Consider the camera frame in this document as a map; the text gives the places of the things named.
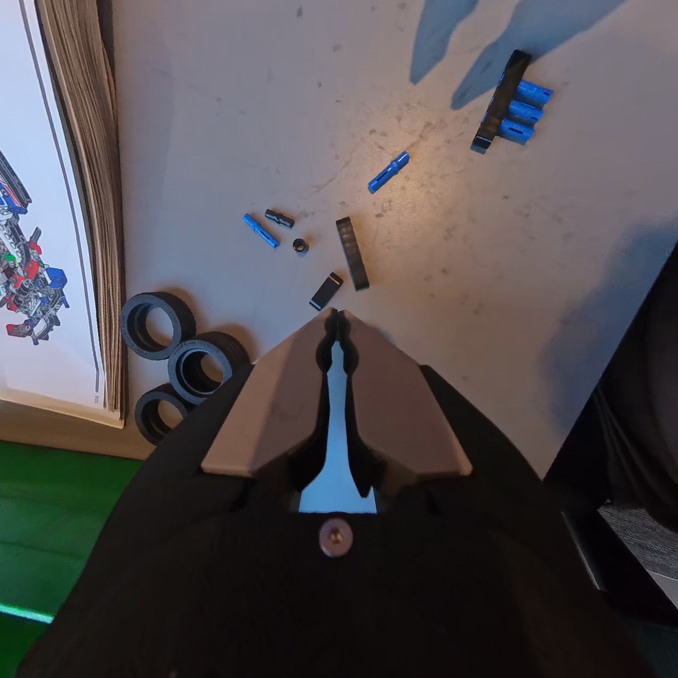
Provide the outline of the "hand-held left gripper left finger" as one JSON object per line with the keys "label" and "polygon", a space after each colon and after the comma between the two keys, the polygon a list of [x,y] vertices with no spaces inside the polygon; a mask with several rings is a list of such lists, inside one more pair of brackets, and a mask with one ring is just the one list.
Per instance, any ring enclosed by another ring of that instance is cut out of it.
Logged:
{"label": "hand-held left gripper left finger", "polygon": [[327,373],[338,311],[326,309],[254,365],[202,471],[305,489],[326,460]]}

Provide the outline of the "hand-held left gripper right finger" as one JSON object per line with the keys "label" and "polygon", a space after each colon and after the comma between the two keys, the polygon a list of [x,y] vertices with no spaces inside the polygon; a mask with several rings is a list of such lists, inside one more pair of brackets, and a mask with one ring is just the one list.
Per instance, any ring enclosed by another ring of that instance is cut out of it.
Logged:
{"label": "hand-held left gripper right finger", "polygon": [[338,316],[346,374],[349,468],[362,497],[467,477],[472,464],[419,364],[347,310]]}

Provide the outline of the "short black toy beam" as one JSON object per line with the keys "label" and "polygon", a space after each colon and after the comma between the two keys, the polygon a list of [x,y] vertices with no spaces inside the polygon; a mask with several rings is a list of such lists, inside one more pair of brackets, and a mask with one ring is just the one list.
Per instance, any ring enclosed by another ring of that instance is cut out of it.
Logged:
{"label": "short black toy beam", "polygon": [[343,279],[335,272],[330,273],[310,299],[310,305],[317,311],[324,310],[343,286]]}

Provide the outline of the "long black toy beam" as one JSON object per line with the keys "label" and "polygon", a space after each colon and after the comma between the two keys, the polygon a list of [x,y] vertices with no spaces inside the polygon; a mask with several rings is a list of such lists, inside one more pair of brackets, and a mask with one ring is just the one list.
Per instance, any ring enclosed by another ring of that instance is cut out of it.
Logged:
{"label": "long black toy beam", "polygon": [[369,288],[369,280],[351,218],[341,218],[335,224],[354,289],[357,292],[367,290]]}
{"label": "long black toy beam", "polygon": [[530,62],[528,53],[520,49],[513,51],[470,145],[472,151],[483,155],[498,135]]}

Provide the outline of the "white desk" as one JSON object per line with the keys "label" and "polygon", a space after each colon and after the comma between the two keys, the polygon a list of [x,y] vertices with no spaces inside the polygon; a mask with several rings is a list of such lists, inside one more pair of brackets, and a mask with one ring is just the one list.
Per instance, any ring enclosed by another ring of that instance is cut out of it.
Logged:
{"label": "white desk", "polygon": [[[258,358],[337,272],[337,308],[434,367],[544,475],[677,240],[677,2],[110,12],[127,292],[182,296],[200,331]],[[476,153],[516,49],[523,80],[554,93],[525,145],[496,136]]]}

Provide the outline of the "group of black rubber tyres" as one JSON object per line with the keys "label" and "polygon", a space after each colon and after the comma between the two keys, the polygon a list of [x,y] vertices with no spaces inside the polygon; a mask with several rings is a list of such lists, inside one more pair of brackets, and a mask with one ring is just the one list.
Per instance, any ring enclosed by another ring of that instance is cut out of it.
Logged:
{"label": "group of black rubber tyres", "polygon": [[[208,375],[202,366],[203,358],[216,361],[221,378]],[[244,346],[224,332],[205,332],[183,340],[171,352],[167,362],[169,383],[179,397],[198,405],[215,393],[225,381],[245,365],[250,358]]]}

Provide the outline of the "black rubber toy tire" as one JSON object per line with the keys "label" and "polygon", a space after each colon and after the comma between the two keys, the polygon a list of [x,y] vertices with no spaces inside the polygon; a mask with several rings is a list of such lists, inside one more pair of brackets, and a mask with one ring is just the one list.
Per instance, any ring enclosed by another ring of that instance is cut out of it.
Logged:
{"label": "black rubber toy tire", "polygon": [[[150,334],[148,316],[162,311],[172,325],[168,344],[161,344]],[[123,342],[135,354],[150,361],[167,360],[184,341],[196,335],[196,322],[188,305],[169,292],[139,293],[126,301],[120,315]]]}
{"label": "black rubber toy tire", "polygon": [[174,427],[163,419],[159,411],[160,403],[171,405],[184,420],[194,409],[194,405],[182,398],[170,383],[159,385],[140,396],[134,408],[134,419],[141,434],[148,443],[160,444]]}

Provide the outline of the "green plastic bin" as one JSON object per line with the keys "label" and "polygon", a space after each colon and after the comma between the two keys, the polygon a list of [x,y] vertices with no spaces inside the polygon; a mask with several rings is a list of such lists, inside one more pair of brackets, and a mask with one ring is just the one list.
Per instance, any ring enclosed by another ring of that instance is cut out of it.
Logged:
{"label": "green plastic bin", "polygon": [[76,584],[139,460],[1,442],[1,676]]}

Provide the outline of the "person's brown sweater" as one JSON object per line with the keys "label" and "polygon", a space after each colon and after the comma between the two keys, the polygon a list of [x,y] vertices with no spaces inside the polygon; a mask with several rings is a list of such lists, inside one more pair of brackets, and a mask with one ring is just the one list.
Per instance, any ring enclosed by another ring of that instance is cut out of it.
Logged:
{"label": "person's brown sweater", "polygon": [[677,248],[594,392],[609,497],[677,532]]}

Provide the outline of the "open instruction booklet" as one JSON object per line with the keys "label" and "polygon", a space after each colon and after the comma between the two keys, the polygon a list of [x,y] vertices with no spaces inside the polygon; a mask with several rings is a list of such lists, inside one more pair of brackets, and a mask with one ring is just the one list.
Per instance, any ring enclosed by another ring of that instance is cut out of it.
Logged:
{"label": "open instruction booklet", "polygon": [[1,2],[1,400],[125,421],[114,79],[95,1]]}

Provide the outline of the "black metal frame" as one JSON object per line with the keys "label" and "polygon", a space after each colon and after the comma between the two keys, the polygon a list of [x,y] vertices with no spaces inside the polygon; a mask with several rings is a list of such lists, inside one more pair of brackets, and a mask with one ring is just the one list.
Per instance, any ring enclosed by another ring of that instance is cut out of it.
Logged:
{"label": "black metal frame", "polygon": [[545,475],[596,587],[615,611],[677,630],[677,608],[599,513],[601,464],[568,450]]}

